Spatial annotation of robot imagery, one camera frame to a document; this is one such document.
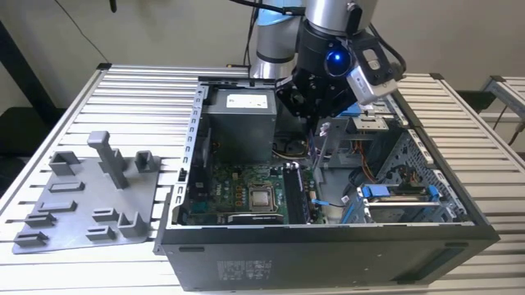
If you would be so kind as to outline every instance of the connector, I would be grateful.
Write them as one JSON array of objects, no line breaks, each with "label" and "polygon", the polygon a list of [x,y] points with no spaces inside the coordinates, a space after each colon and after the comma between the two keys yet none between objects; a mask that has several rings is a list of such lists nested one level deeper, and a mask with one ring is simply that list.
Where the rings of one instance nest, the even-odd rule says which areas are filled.
[{"label": "connector", "polygon": [[321,205],[321,206],[329,206],[329,203],[328,202],[325,202],[325,201],[321,201],[321,200],[311,200],[311,203],[312,204],[317,204],[317,205]]},{"label": "connector", "polygon": [[305,8],[304,7],[295,7],[295,6],[288,6],[281,8],[281,14],[283,15],[291,15],[291,16],[299,16],[301,17],[305,13]]}]

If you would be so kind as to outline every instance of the blue latch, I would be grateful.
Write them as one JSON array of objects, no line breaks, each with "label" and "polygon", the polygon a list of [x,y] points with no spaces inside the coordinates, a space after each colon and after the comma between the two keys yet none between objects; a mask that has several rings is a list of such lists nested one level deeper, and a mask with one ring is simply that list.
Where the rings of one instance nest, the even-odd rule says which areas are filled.
[{"label": "blue latch", "polygon": [[321,206],[328,206],[328,205],[329,205],[329,203],[328,203],[327,201],[320,201],[320,200],[317,200],[317,199],[312,199],[312,200],[311,200],[311,203],[312,203],[312,204],[321,205]]},{"label": "blue latch", "polygon": [[435,186],[428,186],[430,202],[436,202],[439,200],[439,190]]},{"label": "blue latch", "polygon": [[372,197],[388,197],[389,191],[385,186],[368,186]]},{"label": "blue latch", "polygon": [[361,189],[360,189],[360,191],[361,191],[361,196],[363,196],[364,198],[371,197],[369,187],[363,186]]},{"label": "blue latch", "polygon": [[353,103],[344,111],[340,112],[337,117],[357,117],[361,114],[359,104]]}]

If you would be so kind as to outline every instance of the gray plastic peg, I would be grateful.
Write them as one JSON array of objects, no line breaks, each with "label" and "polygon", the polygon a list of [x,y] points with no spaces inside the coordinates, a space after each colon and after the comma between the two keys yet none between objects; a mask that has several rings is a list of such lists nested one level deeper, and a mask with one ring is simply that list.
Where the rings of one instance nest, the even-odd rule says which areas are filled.
[{"label": "gray plastic peg", "polygon": [[134,165],[138,173],[157,172],[158,165],[156,165],[154,157],[149,151],[138,151],[134,154]]},{"label": "gray plastic peg", "polygon": [[142,221],[138,212],[134,212],[132,221],[129,221],[124,213],[120,213],[116,228],[120,230],[121,235],[126,238],[140,237],[148,230],[148,226]]},{"label": "gray plastic peg", "polygon": [[117,189],[129,186],[124,173],[121,172],[121,162],[116,159],[114,153],[109,147],[109,132],[93,131],[88,137],[88,146],[96,149],[102,162],[104,171],[109,174]]},{"label": "gray plastic peg", "polygon": [[78,164],[80,161],[73,152],[54,152],[49,167],[56,176],[70,176],[74,175],[69,165]]}]

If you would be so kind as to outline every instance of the label sticker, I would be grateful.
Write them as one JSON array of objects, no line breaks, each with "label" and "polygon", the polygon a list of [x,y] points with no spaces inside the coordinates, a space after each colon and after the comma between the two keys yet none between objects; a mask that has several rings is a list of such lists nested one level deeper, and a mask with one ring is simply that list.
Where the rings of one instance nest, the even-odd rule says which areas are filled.
[{"label": "label sticker", "polygon": [[347,197],[347,195],[340,198],[340,201],[343,201],[343,203],[347,204],[347,202],[349,201],[349,198]]},{"label": "label sticker", "polygon": [[227,108],[267,109],[268,100],[265,95],[229,94],[225,101]]},{"label": "label sticker", "polygon": [[271,260],[217,261],[219,280],[268,280]]},{"label": "label sticker", "polygon": [[360,109],[367,109],[367,110],[373,110],[373,106],[371,105],[371,103],[365,104],[365,105],[359,104],[359,108]]}]

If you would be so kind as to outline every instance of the motherboard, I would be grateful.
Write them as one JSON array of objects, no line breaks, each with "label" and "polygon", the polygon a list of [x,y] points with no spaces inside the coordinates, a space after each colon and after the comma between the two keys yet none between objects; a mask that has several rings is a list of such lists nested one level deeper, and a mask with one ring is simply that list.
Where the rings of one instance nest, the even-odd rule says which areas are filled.
[{"label": "motherboard", "polygon": [[[304,200],[307,222],[315,222],[319,210],[308,207],[316,195],[311,170],[303,167],[291,181],[283,177],[285,171],[283,166],[214,165],[210,195],[206,200],[190,201],[188,225],[245,224],[253,218],[264,218],[265,224],[289,224],[289,213],[295,212],[288,211],[288,204],[297,200]],[[287,199],[289,190],[297,191],[293,200]]]}]

